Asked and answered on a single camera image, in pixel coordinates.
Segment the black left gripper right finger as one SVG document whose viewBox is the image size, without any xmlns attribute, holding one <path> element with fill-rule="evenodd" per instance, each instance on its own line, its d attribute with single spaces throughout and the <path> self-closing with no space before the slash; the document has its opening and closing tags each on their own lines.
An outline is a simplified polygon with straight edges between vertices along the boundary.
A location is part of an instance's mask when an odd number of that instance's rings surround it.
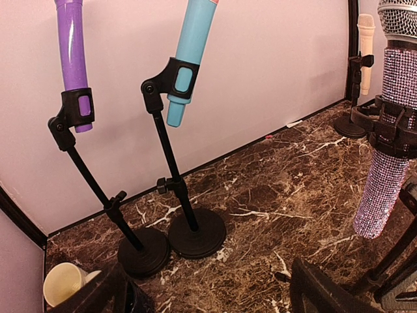
<svg viewBox="0 0 417 313">
<path fill-rule="evenodd" d="M 297 258 L 292 265 L 293 312 L 371 312 L 371 306 L 353 297 L 317 266 Z"/>
</svg>

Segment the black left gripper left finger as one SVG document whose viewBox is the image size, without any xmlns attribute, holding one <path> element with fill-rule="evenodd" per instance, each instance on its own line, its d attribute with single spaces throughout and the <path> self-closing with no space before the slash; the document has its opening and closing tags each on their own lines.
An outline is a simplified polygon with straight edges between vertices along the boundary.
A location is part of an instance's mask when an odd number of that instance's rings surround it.
<svg viewBox="0 0 417 313">
<path fill-rule="evenodd" d="M 119 263 L 107 266 L 51 312 L 125 312 L 128 279 Z"/>
</svg>

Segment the rhinestone silver-head microphone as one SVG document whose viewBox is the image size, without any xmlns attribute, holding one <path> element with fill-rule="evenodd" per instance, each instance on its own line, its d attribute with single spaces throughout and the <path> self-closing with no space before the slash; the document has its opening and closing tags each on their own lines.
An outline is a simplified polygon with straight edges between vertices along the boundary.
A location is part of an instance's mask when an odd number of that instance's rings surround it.
<svg viewBox="0 0 417 313">
<path fill-rule="evenodd" d="M 375 97 L 379 118 L 371 119 L 369 128 L 373 156 L 353 223 L 366 239 L 382 233 L 416 158 L 416 2 L 380 1 L 377 12 L 387 39 L 382 93 Z"/>
</svg>

